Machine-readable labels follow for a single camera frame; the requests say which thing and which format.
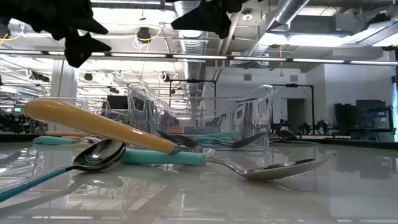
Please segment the mint-handled silver spoon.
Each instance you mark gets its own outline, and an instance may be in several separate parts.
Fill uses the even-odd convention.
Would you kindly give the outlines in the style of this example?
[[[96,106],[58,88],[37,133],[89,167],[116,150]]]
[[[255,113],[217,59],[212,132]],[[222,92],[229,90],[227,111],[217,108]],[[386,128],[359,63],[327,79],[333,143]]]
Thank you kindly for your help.
[[[72,138],[62,138],[55,136],[40,136],[33,140],[34,144],[49,144],[49,145],[69,145],[69,144],[94,144],[100,142],[101,139],[87,136],[87,137],[79,137],[76,139]]]
[[[216,151],[211,148],[194,149],[192,151],[179,151],[175,154],[164,154],[158,151],[146,149],[126,149],[121,162],[124,164],[176,164],[202,166],[206,163],[223,165],[234,173],[252,180],[277,180],[304,174],[320,167],[335,154],[329,154],[322,158],[303,159],[299,161],[273,164],[255,169],[241,169],[229,162],[215,158]]]

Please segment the black background workstation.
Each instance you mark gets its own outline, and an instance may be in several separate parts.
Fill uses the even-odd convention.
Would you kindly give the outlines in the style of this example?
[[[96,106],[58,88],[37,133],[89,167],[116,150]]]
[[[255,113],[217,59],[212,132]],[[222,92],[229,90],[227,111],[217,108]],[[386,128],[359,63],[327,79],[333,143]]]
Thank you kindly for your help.
[[[384,100],[356,100],[355,105],[334,104],[339,132],[354,135],[395,134],[393,107]]]

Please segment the black background rig frame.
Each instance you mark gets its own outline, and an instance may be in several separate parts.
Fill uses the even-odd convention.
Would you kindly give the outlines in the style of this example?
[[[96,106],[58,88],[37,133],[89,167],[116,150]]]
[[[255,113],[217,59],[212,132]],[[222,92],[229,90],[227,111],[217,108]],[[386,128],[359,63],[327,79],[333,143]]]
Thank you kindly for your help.
[[[302,87],[305,91],[307,91],[306,87],[309,87],[311,89],[311,92],[308,92],[311,96],[311,112],[312,112],[312,132],[311,135],[315,135],[315,90],[314,90],[314,85],[300,85],[297,83],[286,83],[286,84],[271,84],[272,86],[283,86],[286,88],[298,88]]]

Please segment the small background robot arms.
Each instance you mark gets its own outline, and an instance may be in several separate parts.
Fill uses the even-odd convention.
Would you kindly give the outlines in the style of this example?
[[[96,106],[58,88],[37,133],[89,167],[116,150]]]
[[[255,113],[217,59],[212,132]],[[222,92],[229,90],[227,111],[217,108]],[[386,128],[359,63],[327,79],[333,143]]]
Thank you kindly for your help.
[[[298,126],[299,131],[304,135],[329,135],[333,128],[334,124],[330,123],[330,121],[325,118],[317,121],[312,126],[306,122],[303,122]]]

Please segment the large silver ventilation duct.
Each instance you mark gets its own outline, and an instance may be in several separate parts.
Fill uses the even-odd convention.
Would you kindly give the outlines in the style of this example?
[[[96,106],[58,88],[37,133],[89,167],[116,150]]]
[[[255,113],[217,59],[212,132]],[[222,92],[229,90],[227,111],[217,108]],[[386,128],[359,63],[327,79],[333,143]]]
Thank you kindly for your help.
[[[174,3],[175,11],[178,17],[194,10],[200,4],[199,1],[177,1]],[[183,54],[203,55],[205,53],[206,42],[204,41],[205,33],[199,30],[180,30],[178,36],[183,40],[180,41],[180,47]],[[194,60],[186,60],[184,62],[185,79],[205,79],[205,69],[203,62],[195,62]],[[187,95],[202,96],[204,82],[186,84]]]

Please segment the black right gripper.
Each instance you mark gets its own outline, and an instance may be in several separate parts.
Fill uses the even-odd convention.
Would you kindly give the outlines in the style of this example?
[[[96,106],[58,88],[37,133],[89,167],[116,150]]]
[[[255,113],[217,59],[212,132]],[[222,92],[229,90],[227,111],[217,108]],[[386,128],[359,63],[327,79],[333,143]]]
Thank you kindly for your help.
[[[217,31],[220,39],[229,36],[231,20],[227,12],[239,12],[249,0],[202,0],[202,2],[176,2],[178,17],[171,25],[175,30]],[[219,28],[216,13],[220,14]]]

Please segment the black monitor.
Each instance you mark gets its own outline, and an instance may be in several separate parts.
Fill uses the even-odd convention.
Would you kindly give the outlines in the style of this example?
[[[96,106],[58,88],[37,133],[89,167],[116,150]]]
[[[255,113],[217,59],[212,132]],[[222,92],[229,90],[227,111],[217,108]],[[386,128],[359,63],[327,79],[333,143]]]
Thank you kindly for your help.
[[[128,109],[128,97],[122,95],[108,95],[107,101],[109,106],[113,110],[127,110]]]

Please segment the slanted silver ventilation duct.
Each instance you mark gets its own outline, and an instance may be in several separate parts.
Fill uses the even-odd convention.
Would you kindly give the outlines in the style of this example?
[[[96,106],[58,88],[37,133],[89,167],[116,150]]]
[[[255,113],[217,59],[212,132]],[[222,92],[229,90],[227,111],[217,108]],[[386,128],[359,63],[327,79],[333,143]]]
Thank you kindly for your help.
[[[272,45],[283,45],[284,35],[273,34],[274,29],[282,32],[290,29],[290,23],[311,0],[280,0],[275,10],[265,14],[257,27],[258,38],[246,56],[261,57]]]

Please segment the background robot arms group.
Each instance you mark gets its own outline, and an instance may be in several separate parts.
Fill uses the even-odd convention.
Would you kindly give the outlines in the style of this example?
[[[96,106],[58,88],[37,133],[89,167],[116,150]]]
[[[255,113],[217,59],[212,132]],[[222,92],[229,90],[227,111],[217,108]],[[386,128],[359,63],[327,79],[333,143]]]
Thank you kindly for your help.
[[[0,132],[16,134],[35,133],[39,128],[39,122],[24,114],[0,113]]]

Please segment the overhead frame light bar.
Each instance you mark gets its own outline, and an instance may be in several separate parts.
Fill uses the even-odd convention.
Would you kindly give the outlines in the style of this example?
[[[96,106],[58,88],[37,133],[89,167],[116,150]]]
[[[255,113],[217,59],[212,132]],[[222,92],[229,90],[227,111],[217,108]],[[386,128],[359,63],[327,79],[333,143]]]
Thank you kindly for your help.
[[[287,57],[249,57],[232,55],[188,55],[188,54],[151,54],[151,53],[117,53],[95,52],[91,55],[93,60],[227,60],[238,62],[282,62],[282,63],[322,63],[337,65],[370,65],[398,67],[397,61],[379,60],[341,60],[324,58],[287,58]]]

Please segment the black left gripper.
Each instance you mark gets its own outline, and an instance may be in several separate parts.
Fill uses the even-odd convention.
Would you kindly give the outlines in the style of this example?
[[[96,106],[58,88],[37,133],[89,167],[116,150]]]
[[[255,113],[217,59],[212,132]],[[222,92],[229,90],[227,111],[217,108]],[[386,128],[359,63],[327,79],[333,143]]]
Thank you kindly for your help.
[[[75,29],[108,33],[107,28],[93,18],[89,0],[0,0],[0,18],[17,19],[35,32],[50,33],[55,40],[65,37],[64,55],[71,67],[79,68],[92,53],[111,50],[90,33],[67,37]]]

